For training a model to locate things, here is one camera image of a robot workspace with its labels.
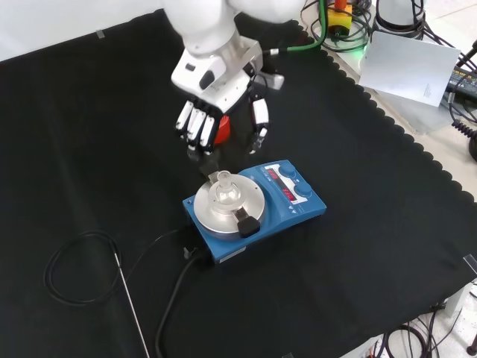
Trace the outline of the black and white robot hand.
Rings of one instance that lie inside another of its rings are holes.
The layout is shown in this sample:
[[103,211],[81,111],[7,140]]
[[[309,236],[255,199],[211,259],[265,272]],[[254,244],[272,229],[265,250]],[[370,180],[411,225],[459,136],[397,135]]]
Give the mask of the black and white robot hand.
[[253,120],[249,153],[256,153],[270,127],[268,105],[255,85],[280,90],[284,76],[265,62],[256,40],[234,34],[216,51],[195,55],[184,50],[171,75],[172,83],[189,95],[175,124],[193,157],[209,156],[218,144],[220,122],[244,98]]

